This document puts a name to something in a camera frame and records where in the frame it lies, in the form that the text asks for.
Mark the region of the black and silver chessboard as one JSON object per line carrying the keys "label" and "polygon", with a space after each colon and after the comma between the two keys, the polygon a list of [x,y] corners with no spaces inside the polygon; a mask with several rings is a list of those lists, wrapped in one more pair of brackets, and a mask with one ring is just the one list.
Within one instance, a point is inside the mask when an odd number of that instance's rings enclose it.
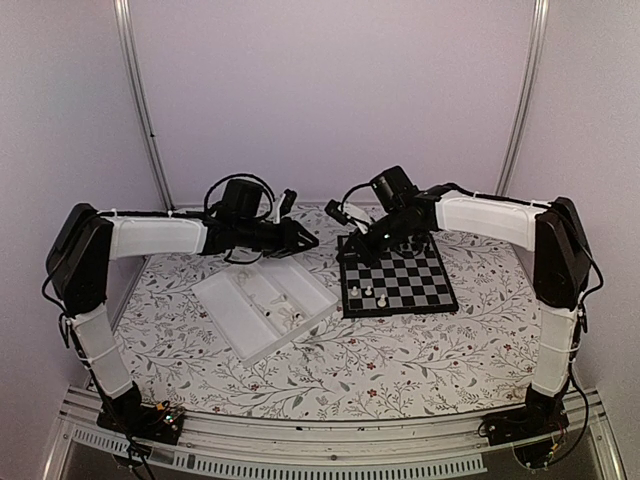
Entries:
{"label": "black and silver chessboard", "polygon": [[[386,250],[370,266],[359,261],[340,263],[342,312],[346,318],[374,318],[403,314],[455,313],[459,304],[432,237],[426,254],[401,256]],[[353,286],[360,296],[350,296]],[[364,295],[367,286],[373,295]],[[379,308],[377,300],[386,296],[387,306]]]}

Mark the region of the white plastic tray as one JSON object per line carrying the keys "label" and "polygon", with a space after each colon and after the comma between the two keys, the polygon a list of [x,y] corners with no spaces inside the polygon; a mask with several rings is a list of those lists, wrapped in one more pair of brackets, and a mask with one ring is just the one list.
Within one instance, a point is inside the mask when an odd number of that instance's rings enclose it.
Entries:
{"label": "white plastic tray", "polygon": [[[192,291],[245,367],[311,330],[334,313],[338,303],[338,297],[292,257],[229,266],[195,284]],[[271,305],[281,294],[287,301]],[[286,331],[281,308],[296,309],[306,320]]]}

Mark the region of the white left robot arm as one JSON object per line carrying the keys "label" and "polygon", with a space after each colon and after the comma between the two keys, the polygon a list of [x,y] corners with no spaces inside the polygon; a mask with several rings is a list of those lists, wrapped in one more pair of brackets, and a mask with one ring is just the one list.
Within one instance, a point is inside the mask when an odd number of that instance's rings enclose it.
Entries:
{"label": "white left robot arm", "polygon": [[160,254],[223,256],[247,250],[281,259],[316,248],[318,238],[291,217],[297,194],[281,195],[262,179],[233,174],[219,181],[219,200],[206,195],[197,210],[98,210],[74,205],[45,261],[42,296],[60,310],[59,329],[104,399],[111,419],[128,434],[148,426],[138,386],[116,344],[107,299],[114,262]]}

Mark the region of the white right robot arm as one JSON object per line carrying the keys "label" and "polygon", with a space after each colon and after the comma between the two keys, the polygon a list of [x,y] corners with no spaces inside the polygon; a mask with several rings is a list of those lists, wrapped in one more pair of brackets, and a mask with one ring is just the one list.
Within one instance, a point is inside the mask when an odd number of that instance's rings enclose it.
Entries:
{"label": "white right robot arm", "polygon": [[332,200],[326,213],[342,225],[353,224],[346,251],[366,265],[417,234],[462,232],[510,243],[533,256],[532,286],[541,313],[537,365],[530,388],[556,397],[569,379],[579,348],[577,331],[585,318],[585,298],[593,293],[591,274],[600,272],[575,203],[524,201],[466,190],[445,183],[421,190],[400,166],[367,182],[384,216],[371,219],[346,200]]}

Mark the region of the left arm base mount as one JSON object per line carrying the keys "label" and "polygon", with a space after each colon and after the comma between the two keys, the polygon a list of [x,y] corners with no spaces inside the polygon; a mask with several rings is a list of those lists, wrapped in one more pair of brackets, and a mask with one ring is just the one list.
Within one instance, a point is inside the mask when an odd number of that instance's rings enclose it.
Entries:
{"label": "left arm base mount", "polygon": [[142,402],[136,386],[116,399],[107,397],[97,425],[131,437],[177,445],[184,424],[185,409],[182,405],[165,400],[156,404]]}

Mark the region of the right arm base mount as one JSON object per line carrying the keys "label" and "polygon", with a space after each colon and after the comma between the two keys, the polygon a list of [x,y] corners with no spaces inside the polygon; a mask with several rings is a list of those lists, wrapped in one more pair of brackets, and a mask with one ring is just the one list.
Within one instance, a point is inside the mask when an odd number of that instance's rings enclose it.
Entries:
{"label": "right arm base mount", "polygon": [[523,406],[483,416],[477,433],[490,446],[527,440],[515,448],[516,460],[528,469],[542,469],[554,460],[568,427],[562,395],[549,397],[529,386]]}

